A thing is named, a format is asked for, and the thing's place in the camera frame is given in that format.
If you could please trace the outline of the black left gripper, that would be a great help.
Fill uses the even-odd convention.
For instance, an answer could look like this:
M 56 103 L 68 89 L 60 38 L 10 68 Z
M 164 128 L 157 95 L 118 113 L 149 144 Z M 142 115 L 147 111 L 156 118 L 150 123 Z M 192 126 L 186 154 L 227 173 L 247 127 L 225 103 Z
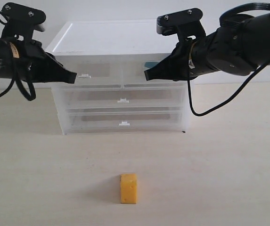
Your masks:
M 11 78 L 15 66 L 17 77 L 22 81 L 28 77 L 33 83 L 75 83 L 77 73 L 55 61 L 54 55 L 44 51 L 39 41 L 25 44 L 23 41 L 4 39 L 2 43 L 7 44 L 8 49 L 0 48 L 0 78 Z

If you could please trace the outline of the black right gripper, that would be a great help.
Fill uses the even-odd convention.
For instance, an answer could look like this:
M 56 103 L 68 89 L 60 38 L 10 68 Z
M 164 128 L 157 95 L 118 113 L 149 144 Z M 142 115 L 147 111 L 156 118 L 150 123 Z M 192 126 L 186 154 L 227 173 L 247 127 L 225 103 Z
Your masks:
M 196 76 L 189 68 L 192 43 L 192 39 L 179 41 L 168 57 L 158 61 L 157 66 L 144 71 L 146 80 L 186 81 L 195 79 Z

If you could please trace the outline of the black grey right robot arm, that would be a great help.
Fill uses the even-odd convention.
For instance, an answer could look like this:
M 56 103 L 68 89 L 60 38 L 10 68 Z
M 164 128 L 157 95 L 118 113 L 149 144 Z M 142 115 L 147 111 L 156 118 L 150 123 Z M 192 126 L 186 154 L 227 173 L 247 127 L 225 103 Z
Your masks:
M 178 42 L 169 56 L 145 70 L 148 81 L 190 81 L 219 71 L 247 76 L 270 65 L 270 3 L 226 11 L 211 34 L 205 33 L 202 17 L 202 10 L 190 8 L 157 18 L 157 33 L 177 35 Z

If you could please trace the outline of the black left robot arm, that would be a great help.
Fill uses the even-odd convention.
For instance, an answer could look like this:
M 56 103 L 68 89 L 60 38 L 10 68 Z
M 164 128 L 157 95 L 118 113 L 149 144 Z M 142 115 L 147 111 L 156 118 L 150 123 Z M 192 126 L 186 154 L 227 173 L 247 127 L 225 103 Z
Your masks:
M 28 78 L 33 83 L 73 84 L 77 75 L 64 68 L 52 54 L 44 51 L 39 41 L 0 39 L 0 78 L 12 78 L 14 66 L 22 81 Z

